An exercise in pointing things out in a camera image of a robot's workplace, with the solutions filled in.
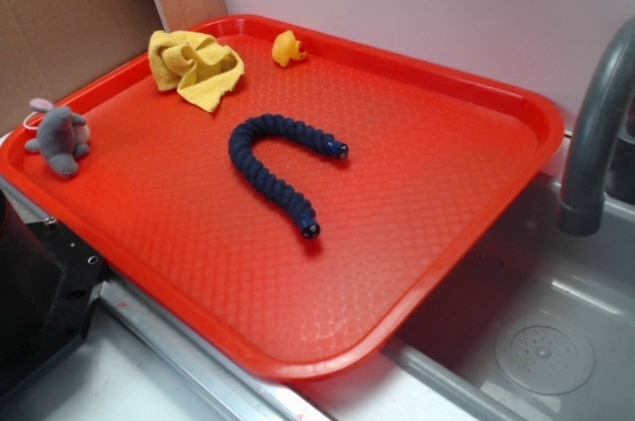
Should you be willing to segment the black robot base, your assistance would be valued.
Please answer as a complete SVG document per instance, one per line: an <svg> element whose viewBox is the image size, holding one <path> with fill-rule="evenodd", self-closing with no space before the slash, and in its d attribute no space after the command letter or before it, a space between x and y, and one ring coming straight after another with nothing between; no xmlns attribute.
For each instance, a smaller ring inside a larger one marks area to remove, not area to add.
<svg viewBox="0 0 635 421"><path fill-rule="evenodd" d="M1 197L2 402L83 344L102 264L62 222L25 222Z"/></svg>

